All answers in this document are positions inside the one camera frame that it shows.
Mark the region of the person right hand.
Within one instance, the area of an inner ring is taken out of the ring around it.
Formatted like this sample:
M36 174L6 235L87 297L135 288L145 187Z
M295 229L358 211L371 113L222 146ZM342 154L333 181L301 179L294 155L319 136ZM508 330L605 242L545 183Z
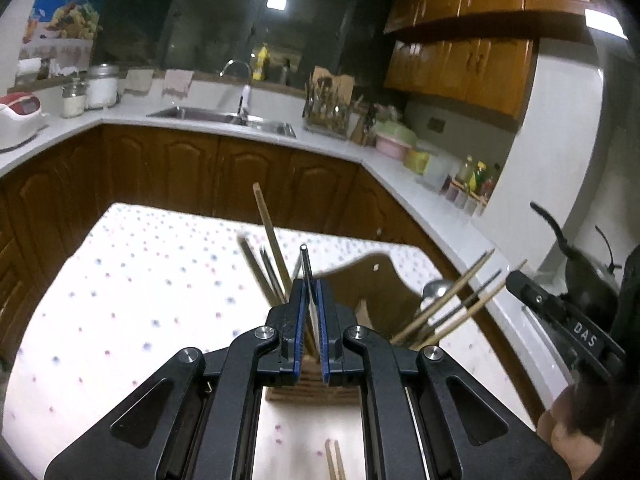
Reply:
M576 384L542 413L537 434L562 457L572 478L581 479L602 453L607 424L602 398L586 384Z

